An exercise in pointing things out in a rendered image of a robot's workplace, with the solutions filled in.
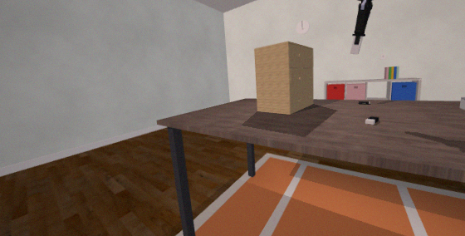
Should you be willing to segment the light wooden chest of drawers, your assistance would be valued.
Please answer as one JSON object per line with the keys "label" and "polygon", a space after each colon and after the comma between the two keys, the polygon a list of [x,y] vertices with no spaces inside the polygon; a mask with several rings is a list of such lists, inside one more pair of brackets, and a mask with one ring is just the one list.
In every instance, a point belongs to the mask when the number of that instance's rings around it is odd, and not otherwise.
{"label": "light wooden chest of drawers", "polygon": [[[302,66],[290,66],[289,44],[302,47]],[[257,111],[278,114],[292,114],[308,106],[291,113],[290,91],[303,90],[306,86],[290,90],[290,68],[310,68],[303,66],[303,47],[294,42],[281,42],[270,46],[254,49]]]}

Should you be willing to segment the light brown wooden drawer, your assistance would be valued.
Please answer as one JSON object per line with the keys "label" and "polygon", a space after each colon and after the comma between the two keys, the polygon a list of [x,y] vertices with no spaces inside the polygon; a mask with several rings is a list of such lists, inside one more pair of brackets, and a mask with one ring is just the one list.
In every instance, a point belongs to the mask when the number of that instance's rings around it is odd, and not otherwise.
{"label": "light brown wooden drawer", "polygon": [[313,86],[313,69],[303,69],[303,87]]}
{"label": "light brown wooden drawer", "polygon": [[303,90],[291,91],[291,113],[303,108]]}
{"label": "light brown wooden drawer", "polygon": [[290,90],[303,87],[303,69],[290,68]]}
{"label": "light brown wooden drawer", "polygon": [[312,103],[313,103],[313,87],[303,88],[303,107],[308,106]]}
{"label": "light brown wooden drawer", "polygon": [[303,66],[313,67],[313,50],[303,47]]}
{"label": "light brown wooden drawer", "polygon": [[289,44],[289,58],[290,66],[302,66],[302,47]]}

